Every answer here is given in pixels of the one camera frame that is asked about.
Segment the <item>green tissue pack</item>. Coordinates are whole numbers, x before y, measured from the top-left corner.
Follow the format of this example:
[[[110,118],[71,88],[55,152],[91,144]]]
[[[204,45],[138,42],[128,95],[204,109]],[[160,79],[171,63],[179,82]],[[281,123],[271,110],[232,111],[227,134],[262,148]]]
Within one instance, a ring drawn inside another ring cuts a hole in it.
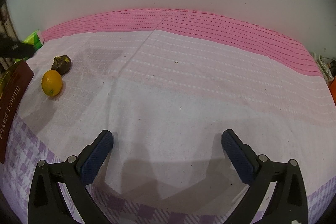
[[[23,43],[33,46],[34,51],[37,51],[43,46],[44,41],[41,30],[35,30],[23,40]]]

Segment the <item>yellow-orange round fruit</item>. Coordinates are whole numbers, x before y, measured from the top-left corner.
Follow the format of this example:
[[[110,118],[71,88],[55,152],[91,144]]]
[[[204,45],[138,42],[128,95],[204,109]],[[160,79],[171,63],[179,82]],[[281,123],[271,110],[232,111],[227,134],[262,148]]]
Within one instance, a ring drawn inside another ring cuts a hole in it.
[[[63,79],[56,70],[49,70],[42,77],[42,90],[45,95],[54,97],[58,95],[63,87]]]

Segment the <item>clutter at right edge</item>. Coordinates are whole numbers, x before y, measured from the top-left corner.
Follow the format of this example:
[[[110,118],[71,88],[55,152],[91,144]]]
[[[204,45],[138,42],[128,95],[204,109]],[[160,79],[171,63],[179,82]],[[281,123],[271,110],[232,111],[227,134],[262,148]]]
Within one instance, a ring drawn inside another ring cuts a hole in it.
[[[319,70],[327,83],[330,94],[333,97],[333,101],[335,102],[335,59],[323,57],[315,52],[311,52],[310,54],[319,67]]]

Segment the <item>red toffee gift box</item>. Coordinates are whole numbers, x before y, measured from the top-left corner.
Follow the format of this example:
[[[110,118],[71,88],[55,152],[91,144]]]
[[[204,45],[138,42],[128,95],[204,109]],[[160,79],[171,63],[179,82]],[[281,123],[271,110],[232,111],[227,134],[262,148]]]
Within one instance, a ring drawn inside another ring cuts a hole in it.
[[[34,76],[29,65],[21,60],[14,64],[14,71],[1,96],[1,163],[5,162],[10,129],[21,99]]]

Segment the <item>pink purple checked tablecloth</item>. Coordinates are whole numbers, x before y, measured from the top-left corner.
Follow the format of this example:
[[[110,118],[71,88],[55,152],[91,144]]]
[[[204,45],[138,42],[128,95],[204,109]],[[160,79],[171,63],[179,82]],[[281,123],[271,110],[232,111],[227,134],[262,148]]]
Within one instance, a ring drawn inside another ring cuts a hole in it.
[[[113,223],[220,223],[246,192],[221,148],[232,129],[257,154],[298,161],[315,223],[335,195],[335,104],[298,41],[225,16],[125,10],[51,27],[28,61],[1,191],[27,222],[37,162],[77,155],[104,129],[116,143],[89,187]],[[54,97],[43,75],[71,69]]]

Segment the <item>dark brown wrinkled fruit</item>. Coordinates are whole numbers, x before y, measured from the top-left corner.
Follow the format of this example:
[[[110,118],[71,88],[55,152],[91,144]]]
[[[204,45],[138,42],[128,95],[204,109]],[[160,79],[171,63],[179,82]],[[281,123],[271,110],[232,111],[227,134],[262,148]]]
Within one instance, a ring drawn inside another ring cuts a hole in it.
[[[54,57],[54,62],[51,66],[52,70],[57,71],[61,76],[66,74],[72,67],[72,61],[69,56],[62,55]]]

